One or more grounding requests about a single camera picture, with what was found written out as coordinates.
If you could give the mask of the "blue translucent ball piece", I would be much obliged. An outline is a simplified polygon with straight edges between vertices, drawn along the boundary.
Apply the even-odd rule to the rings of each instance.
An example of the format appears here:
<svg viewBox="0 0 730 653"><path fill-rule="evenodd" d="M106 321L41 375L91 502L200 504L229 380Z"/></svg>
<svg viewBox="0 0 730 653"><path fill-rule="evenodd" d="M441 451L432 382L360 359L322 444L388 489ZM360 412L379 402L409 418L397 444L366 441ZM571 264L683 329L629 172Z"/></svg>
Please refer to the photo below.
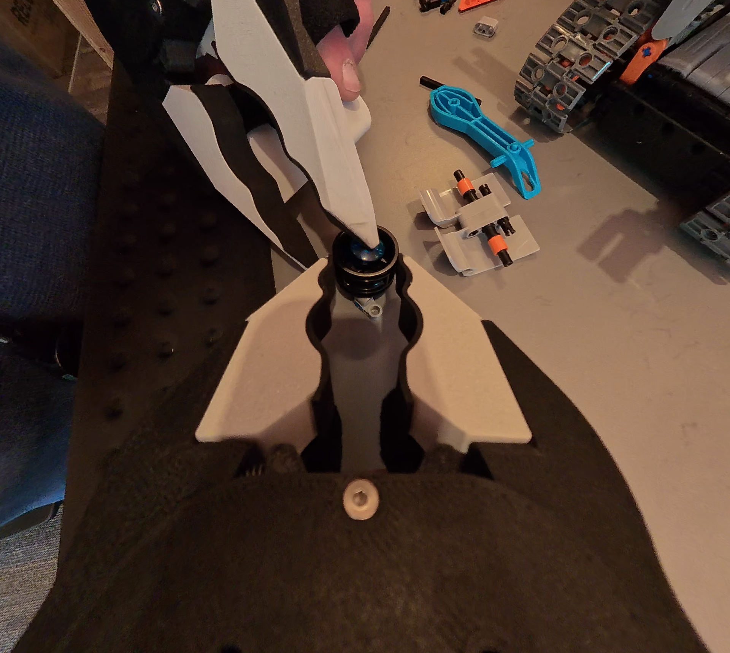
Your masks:
<svg viewBox="0 0 730 653"><path fill-rule="evenodd" d="M374 248L352 241L342 248L342 255L343 264L355 272L376 272L388 263L386 248L381 241Z"/></svg>

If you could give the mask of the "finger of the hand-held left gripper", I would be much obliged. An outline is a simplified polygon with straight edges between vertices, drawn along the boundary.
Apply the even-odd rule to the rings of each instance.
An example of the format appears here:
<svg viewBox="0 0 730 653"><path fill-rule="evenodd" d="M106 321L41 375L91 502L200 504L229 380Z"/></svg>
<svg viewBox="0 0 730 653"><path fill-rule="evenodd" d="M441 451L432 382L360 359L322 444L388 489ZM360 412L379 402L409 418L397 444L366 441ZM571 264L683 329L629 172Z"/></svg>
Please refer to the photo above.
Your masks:
<svg viewBox="0 0 730 653"><path fill-rule="evenodd" d="M317 261L287 201L306 176L262 103L232 83L174 85L163 106L215 189L303 268Z"/></svg>
<svg viewBox="0 0 730 653"><path fill-rule="evenodd" d="M369 247L379 244L370 190L344 107L327 76L304 78L256 0L212 0L217 53L233 79L275 119L283 147L314 184L324 210Z"/></svg>

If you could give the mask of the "tracked toy robot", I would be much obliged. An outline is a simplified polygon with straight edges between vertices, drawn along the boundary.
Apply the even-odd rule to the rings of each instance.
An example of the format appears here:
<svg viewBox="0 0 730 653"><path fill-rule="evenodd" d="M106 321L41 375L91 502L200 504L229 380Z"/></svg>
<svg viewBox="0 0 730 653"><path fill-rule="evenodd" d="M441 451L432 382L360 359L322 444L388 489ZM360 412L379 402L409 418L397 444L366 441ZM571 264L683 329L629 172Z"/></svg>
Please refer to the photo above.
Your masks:
<svg viewBox="0 0 730 653"><path fill-rule="evenodd" d="M556 133L593 119L728 263L729 0L574 0L536 43L516 101Z"/></svg>

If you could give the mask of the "black perforated panel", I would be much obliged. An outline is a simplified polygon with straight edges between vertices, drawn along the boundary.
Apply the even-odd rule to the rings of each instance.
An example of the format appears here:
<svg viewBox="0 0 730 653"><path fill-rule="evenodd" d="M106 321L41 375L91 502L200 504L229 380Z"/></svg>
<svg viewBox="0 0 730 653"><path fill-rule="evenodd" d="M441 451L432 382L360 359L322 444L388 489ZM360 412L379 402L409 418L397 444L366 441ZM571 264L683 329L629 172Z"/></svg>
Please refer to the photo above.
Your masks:
<svg viewBox="0 0 730 653"><path fill-rule="evenodd" d="M90 261L69 506L106 456L275 291L269 241L169 144L115 64Z"/></svg>

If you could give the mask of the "long black axle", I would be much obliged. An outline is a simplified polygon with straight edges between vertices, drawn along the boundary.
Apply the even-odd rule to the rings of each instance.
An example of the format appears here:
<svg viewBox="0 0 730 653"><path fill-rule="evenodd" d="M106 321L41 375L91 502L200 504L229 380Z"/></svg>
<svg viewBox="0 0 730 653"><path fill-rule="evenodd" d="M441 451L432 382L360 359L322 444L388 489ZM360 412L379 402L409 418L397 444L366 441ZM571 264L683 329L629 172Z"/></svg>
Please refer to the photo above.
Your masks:
<svg viewBox="0 0 730 653"><path fill-rule="evenodd" d="M378 18L375 20L375 23L373 25L373 28L371 29L370 37L367 42L366 49L369 49L373 40L378 35L379 31L381 30L383 24L387 20L388 16L390 14L390 6L385 6L383 10L380 12Z"/></svg>

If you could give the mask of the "blue plastic tool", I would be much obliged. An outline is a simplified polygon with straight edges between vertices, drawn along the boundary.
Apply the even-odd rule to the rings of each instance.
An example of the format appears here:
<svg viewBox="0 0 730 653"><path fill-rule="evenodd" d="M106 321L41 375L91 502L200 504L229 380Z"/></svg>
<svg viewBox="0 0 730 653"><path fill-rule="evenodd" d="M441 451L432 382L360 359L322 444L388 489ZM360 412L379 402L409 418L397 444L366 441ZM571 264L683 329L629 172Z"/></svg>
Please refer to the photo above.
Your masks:
<svg viewBox="0 0 730 653"><path fill-rule="evenodd" d="M442 85L431 92L430 108L436 123L469 137L490 155L493 168L506 166L517 192L529 200L541 190L531 152L534 140L520 141L482 112L477 99L461 88Z"/></svg>

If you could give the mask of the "person's blue jeans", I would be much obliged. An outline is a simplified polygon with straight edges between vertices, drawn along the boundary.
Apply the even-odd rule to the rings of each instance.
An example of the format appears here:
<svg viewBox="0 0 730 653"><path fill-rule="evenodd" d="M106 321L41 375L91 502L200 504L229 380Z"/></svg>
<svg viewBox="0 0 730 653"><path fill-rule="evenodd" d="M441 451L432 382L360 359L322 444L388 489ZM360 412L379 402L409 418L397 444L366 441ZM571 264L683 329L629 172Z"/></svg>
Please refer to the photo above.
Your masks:
<svg viewBox="0 0 730 653"><path fill-rule="evenodd" d="M65 497L75 383L18 357L1 379L1 524Z"/></svg>

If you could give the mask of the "white block with orange pins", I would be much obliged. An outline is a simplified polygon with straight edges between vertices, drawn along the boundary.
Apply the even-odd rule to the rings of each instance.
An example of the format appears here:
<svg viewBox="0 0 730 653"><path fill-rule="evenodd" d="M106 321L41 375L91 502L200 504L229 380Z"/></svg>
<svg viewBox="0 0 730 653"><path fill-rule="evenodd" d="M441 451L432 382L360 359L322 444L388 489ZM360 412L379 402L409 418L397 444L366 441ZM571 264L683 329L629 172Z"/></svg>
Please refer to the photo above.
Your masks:
<svg viewBox="0 0 730 653"><path fill-rule="evenodd" d="M507 267L539 250L538 243L519 215L509 216L510 199L496 176L476 183L460 170L456 186L425 189L419 197L452 267L463 276Z"/></svg>

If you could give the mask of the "black toy wheel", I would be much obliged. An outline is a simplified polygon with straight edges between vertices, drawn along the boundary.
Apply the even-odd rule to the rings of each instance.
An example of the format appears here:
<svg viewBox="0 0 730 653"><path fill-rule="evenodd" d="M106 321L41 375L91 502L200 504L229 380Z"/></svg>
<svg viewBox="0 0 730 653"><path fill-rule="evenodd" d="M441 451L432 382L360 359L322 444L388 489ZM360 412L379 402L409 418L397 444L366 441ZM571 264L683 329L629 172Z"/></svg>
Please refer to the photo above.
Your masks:
<svg viewBox="0 0 730 653"><path fill-rule="evenodd" d="M359 241L358 238L346 232L341 232L333 241L332 257L337 283L342 290L352 297L373 296L378 297L384 293L395 277L398 244L394 236L387 229L378 228L379 242L386 248L387 265L376 272L355 272L343 264L342 248L352 241Z"/></svg>

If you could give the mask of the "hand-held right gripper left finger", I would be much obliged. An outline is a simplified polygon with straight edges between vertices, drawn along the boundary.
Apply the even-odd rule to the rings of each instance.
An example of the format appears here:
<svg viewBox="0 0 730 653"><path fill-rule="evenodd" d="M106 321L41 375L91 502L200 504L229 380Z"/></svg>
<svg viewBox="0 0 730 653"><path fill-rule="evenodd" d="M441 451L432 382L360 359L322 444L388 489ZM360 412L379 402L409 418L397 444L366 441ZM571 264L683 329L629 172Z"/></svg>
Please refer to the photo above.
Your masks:
<svg viewBox="0 0 730 653"><path fill-rule="evenodd" d="M289 444L301 452L317 431L311 404L322 360L306 334L306 318L324 296L324 258L254 311L196 429L202 443Z"/></svg>

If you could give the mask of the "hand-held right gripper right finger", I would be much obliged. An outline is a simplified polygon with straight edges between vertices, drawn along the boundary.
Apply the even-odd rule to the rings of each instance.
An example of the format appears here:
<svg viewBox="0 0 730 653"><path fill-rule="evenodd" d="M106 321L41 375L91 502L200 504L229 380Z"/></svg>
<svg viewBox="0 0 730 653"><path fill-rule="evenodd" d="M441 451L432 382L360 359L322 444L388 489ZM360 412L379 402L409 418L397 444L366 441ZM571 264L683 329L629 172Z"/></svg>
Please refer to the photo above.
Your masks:
<svg viewBox="0 0 730 653"><path fill-rule="evenodd" d="M406 338L398 386L406 432L426 451L443 444L532 439L480 316L411 257L398 256L398 327Z"/></svg>

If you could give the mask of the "cardboard box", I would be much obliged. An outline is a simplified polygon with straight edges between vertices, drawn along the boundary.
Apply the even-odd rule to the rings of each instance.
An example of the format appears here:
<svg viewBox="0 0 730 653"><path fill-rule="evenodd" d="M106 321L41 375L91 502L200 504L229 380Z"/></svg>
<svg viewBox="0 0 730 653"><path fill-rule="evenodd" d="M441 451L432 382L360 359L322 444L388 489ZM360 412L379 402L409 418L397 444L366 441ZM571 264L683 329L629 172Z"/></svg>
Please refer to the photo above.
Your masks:
<svg viewBox="0 0 730 653"><path fill-rule="evenodd" d="M83 0L1 0L2 42L55 79L71 72L78 39L113 67L113 50Z"/></svg>

